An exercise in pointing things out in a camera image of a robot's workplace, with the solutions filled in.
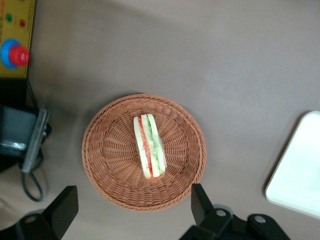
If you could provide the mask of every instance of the bolt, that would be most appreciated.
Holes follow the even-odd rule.
[[[218,209],[218,210],[216,211],[216,214],[217,214],[219,217],[224,217],[224,216],[227,215],[226,212],[223,211],[223,210],[221,210],[221,209]]]
[[[26,220],[24,220],[24,222],[26,224],[30,224],[30,223],[34,222],[36,219],[37,219],[36,216],[29,216]]]
[[[266,222],[266,220],[264,219],[263,216],[257,215],[254,217],[254,220],[256,220],[258,223],[260,224],[264,224]]]

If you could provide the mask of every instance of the woven basket rim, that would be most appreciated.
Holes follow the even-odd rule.
[[[118,199],[114,198],[112,195],[109,195],[106,191],[104,191],[104,189],[99,186],[99,184],[95,181],[94,176],[93,176],[93,172],[89,171],[88,168],[88,163],[87,163],[87,159],[86,159],[86,154],[87,154],[87,149],[86,149],[86,144],[88,141],[88,136],[90,136],[90,132],[92,130],[92,127],[94,126],[94,123],[97,121],[97,119],[99,118],[99,116],[101,116],[104,112],[106,111],[111,111],[114,107],[116,107],[119,103],[122,103],[124,101],[129,101],[132,99],[141,99],[141,98],[145,98],[145,99],[157,99],[158,101],[161,102],[165,102],[170,104],[171,107],[174,107],[176,111],[178,112],[183,112],[187,117],[184,118],[184,120],[188,123],[188,125],[192,128],[192,130],[194,131],[196,138],[198,139],[198,142],[201,142],[201,146],[199,146],[201,148],[200,151],[200,164],[199,164],[199,168],[197,169],[197,172],[194,175],[194,178],[192,180],[192,183],[198,183],[204,173],[204,169],[206,167],[206,161],[207,161],[207,146],[206,146],[206,141],[204,138],[204,134],[199,126],[199,124],[196,122],[196,120],[194,119],[194,117],[192,115],[189,114],[189,112],[183,108],[181,105],[179,105],[178,103],[167,99],[165,97],[162,96],[157,96],[157,95],[151,95],[151,94],[146,94],[146,93],[139,93],[139,94],[132,94],[132,95],[127,95],[124,97],[120,97],[117,100],[109,103],[108,105],[104,106],[95,116],[94,118],[90,121],[90,124],[88,125],[85,133],[84,133],[84,137],[83,137],[83,141],[82,141],[82,150],[81,150],[81,154],[82,154],[82,163],[85,169],[85,172],[87,174],[87,177],[89,178],[90,182],[93,184],[93,186],[96,188],[96,190],[102,195],[104,196],[107,200],[111,201],[112,203],[129,209],[129,210],[134,210],[134,211],[139,211],[139,212],[153,212],[153,211],[159,211],[159,210],[163,210],[169,207],[174,206],[175,204],[183,201],[185,198],[187,198],[190,193],[191,193],[191,184],[189,187],[186,187],[185,190],[183,191],[183,193],[181,193],[178,197],[171,199],[169,201],[163,202],[161,204],[158,205],[150,205],[150,206],[137,206],[137,205],[132,205],[132,204],[128,204],[126,202],[122,202],[119,201]]]

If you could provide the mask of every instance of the red emergency stop button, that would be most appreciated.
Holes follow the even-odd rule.
[[[9,60],[13,65],[23,67],[28,64],[29,52],[24,46],[15,44],[9,50]]]

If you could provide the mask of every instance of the white plate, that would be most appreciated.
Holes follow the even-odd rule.
[[[320,219],[320,112],[307,113],[265,190],[269,202]]]

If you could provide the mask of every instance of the wicker basket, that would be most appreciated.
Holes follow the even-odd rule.
[[[151,183],[144,176],[133,118],[153,114],[167,160],[165,176]],[[206,165],[204,135],[195,119],[169,99],[134,94],[105,106],[89,124],[82,143],[88,178],[106,199],[135,211],[169,208],[191,192]]]

